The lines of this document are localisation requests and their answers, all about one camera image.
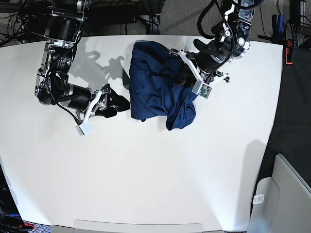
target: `navy blue cloth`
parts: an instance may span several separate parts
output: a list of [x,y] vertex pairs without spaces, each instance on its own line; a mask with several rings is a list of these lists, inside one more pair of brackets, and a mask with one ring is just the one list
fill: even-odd
[[169,54],[163,45],[136,42],[130,68],[131,116],[142,120],[168,116],[166,128],[182,129],[195,118],[193,101],[197,97],[192,87],[185,88],[173,82],[183,62]]

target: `white table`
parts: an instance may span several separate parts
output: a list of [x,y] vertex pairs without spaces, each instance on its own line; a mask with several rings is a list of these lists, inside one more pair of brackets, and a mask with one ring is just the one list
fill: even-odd
[[[135,41],[195,51],[194,38],[83,38],[69,82],[93,89],[109,82],[130,100],[121,77],[122,67],[129,73]],[[223,66],[231,82],[218,84],[208,100],[197,98],[197,116],[183,130],[169,132],[166,117],[142,123],[127,111],[92,118],[94,133],[82,137],[69,114],[34,96],[44,45],[0,49],[0,157],[24,220],[247,228],[276,112],[282,46],[252,42],[243,59]]]

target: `white tabletop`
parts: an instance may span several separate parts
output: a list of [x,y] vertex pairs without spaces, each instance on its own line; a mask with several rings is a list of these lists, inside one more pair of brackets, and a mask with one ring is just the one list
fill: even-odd
[[[135,41],[195,51],[194,38],[83,38],[69,82],[94,90],[108,82],[130,100],[121,77]],[[282,46],[252,42],[244,58],[223,66],[231,82],[218,84],[208,100],[197,98],[197,116],[183,130],[169,132],[165,116],[140,122],[127,111],[91,118],[94,133],[82,137],[69,114],[34,96],[44,45],[0,49],[0,157],[23,220],[247,228],[276,112]]]

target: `label sticker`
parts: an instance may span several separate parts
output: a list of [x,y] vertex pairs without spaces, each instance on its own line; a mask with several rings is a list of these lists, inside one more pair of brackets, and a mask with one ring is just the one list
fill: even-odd
[[261,204],[264,201],[264,194],[254,196],[253,205]]

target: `crumpled fabric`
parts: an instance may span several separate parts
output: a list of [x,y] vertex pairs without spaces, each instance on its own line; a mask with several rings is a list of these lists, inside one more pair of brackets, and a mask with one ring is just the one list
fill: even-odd
[[131,116],[145,121],[155,116],[168,116],[166,128],[183,129],[195,118],[192,87],[173,82],[182,68],[180,57],[163,45],[136,42],[130,67]]

